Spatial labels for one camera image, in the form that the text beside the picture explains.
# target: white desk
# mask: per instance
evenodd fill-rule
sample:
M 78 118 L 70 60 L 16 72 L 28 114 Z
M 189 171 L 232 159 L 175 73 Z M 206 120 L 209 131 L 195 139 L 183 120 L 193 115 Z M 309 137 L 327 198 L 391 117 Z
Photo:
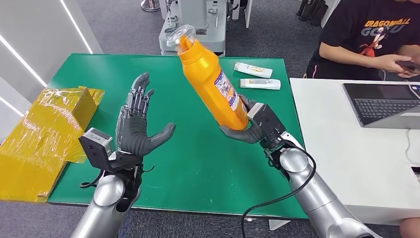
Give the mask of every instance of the white desk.
M 345 82 L 372 83 L 290 79 L 305 147 L 317 172 L 364 223 L 397 225 L 420 217 L 420 182 L 405 156 L 407 130 L 360 127 Z M 420 165 L 420 130 L 410 131 L 410 141 L 410 159 Z

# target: white machine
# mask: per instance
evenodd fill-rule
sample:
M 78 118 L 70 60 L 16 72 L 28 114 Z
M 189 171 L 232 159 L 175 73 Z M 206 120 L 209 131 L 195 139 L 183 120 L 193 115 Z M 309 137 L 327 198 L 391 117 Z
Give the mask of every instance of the white machine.
M 166 16 L 159 35 L 159 46 L 163 56 L 176 55 L 174 47 L 168 47 L 168 36 L 182 25 L 192 25 L 196 29 L 197 40 L 221 56 L 226 45 L 226 0 L 176 0 L 168 4 Z

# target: laptop screen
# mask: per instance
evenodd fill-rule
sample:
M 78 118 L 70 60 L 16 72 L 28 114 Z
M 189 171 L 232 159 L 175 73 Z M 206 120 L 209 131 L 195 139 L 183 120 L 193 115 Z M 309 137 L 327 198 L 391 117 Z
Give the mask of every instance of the laptop screen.
M 395 87 L 395 85 L 379 85 L 378 86 L 384 99 L 411 99 L 412 94 L 407 86 Z

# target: bottle label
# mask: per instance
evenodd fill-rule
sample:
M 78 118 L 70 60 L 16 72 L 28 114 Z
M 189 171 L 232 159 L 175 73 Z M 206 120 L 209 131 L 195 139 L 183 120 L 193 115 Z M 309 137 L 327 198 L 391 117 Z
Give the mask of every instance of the bottle label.
M 250 84 L 269 84 L 272 83 L 269 79 L 250 79 Z
M 245 105 L 222 70 L 220 71 L 217 79 L 214 81 L 214 85 L 221 95 L 227 100 L 230 108 L 235 111 L 238 118 L 245 121 L 247 116 Z
M 214 85 L 222 94 L 222 96 L 227 100 L 230 108 L 232 110 L 236 110 L 239 104 L 239 96 L 236 94 L 235 89 L 233 88 L 232 84 L 230 84 L 223 71 L 220 71 L 220 74 L 214 82 Z
M 247 69 L 255 71 L 255 72 L 263 72 L 264 71 L 264 68 L 260 68 L 260 67 L 256 67 L 256 66 L 252 66 L 252 65 L 247 66 Z

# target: black cable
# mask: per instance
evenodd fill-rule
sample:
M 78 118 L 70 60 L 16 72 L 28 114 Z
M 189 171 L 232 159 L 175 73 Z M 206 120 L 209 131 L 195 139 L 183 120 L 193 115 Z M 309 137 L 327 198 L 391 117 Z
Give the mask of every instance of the black cable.
M 96 183 L 104 174 L 104 170 L 99 171 L 98 176 L 92 182 L 83 182 L 80 184 L 80 188 L 89 188 L 89 187 L 96 187 Z
M 166 4 L 166 10 L 168 10 L 170 13 L 172 13 L 172 11 L 170 10 L 170 5 L 168 3 L 168 0 L 165 0 L 165 4 Z
M 313 169 L 312 169 L 311 174 L 309 175 L 309 177 L 306 179 L 306 181 L 299 188 L 295 189 L 294 191 L 292 191 L 292 192 L 290 192 L 290 193 L 288 193 L 288 194 L 286 194 L 286 195 L 284 195 L 282 197 L 279 197 L 279 198 L 276 198 L 274 200 L 271 200 L 271 201 L 268 201 L 268 202 L 264 202 L 264 203 L 261 203 L 261 204 L 258 204 L 258 205 L 255 205 L 255 206 L 252 206 L 252 207 L 248 208 L 244 212 L 244 214 L 242 215 L 242 219 L 241 219 L 241 230 L 242 230 L 242 237 L 243 238 L 246 238 L 246 235 L 245 235 L 245 224 L 244 224 L 244 222 L 245 222 L 245 217 L 246 217 L 246 215 L 248 213 L 250 213 L 254 209 L 257 209 L 257 208 L 260 208 L 260 207 L 264 207 L 264 206 L 267 206 L 267 205 L 271 205 L 273 203 L 279 202 L 281 200 L 284 200 L 286 198 L 289 198 L 289 197 L 295 195 L 300 190 L 302 190 L 306 185 L 308 185 L 308 183 L 311 181 L 311 179 L 315 175 L 315 172 L 316 172 L 316 163 L 315 163 L 315 160 L 312 158 L 312 156 L 308 152 L 306 152 L 306 150 L 297 147 L 296 145 L 294 145 L 293 143 L 289 142 L 288 140 L 283 139 L 281 136 L 279 136 L 279 138 L 280 138 L 281 141 L 283 141 L 284 143 L 286 143 L 290 147 L 293 147 L 293 148 L 296 148 L 296 149 L 302 151 L 312 161 L 312 163 L 314 164 L 314 167 L 313 167 Z

